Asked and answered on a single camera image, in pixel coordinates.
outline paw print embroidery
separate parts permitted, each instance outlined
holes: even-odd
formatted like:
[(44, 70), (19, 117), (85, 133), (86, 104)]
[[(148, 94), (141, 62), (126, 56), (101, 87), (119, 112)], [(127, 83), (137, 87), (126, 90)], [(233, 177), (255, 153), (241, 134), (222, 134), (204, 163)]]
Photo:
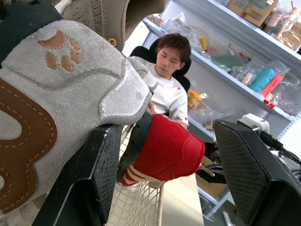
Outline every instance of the paw print embroidery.
[[(64, 32), (57, 31), (55, 36), (48, 40), (40, 40), (38, 41), (38, 44), (48, 49), (61, 50), (66, 46), (67, 40), (68, 38), (66, 37)], [(48, 68), (57, 70), (59, 66), (61, 66), (66, 71), (72, 72), (73, 63), (76, 63), (77, 65), (81, 64), (81, 56), (79, 54), (80, 44), (73, 38), (69, 38), (69, 42), (72, 46), (72, 49), (70, 50), (70, 56), (62, 56), (61, 62), (59, 62), (59, 60), (53, 53), (46, 53), (45, 61)]]

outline table surface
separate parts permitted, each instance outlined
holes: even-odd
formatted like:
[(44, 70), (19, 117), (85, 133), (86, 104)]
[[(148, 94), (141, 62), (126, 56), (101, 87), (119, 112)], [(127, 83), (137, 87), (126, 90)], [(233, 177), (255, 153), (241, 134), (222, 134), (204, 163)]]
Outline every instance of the table surface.
[(195, 174), (164, 184), (162, 226), (204, 226)]

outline gray suede shoe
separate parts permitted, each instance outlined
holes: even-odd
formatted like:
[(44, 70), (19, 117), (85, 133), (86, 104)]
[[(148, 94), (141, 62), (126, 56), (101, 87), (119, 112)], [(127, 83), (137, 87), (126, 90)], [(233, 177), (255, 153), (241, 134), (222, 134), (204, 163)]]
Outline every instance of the gray suede shoe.
[(10, 226), (22, 225), (18, 207), (51, 189), (93, 128), (142, 117), (149, 76), (131, 61), (83, 24), (62, 20), (28, 36), (2, 63), (0, 211), (11, 212)]
[[(55, 5), (58, 0), (48, 0)], [(148, 15), (161, 13), (167, 0), (61, 0), (56, 9), (104, 37), (119, 51), (135, 27)]]

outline man's hair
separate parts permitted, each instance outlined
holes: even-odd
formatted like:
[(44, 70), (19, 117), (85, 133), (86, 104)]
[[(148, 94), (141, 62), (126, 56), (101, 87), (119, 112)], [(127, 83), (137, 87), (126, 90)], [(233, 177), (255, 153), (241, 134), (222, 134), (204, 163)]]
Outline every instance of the man's hair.
[(181, 63), (186, 63), (191, 54), (191, 48), (188, 39), (180, 34), (167, 34), (163, 36), (159, 40), (158, 47), (172, 47), (178, 49), (180, 51)]

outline blue bottle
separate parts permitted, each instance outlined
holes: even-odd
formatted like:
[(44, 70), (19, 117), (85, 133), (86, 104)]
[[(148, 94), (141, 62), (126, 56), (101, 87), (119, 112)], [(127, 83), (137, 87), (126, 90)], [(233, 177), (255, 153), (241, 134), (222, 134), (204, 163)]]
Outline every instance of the blue bottle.
[(250, 88), (256, 93), (260, 93), (276, 75), (277, 72), (273, 68), (264, 68), (258, 73)]

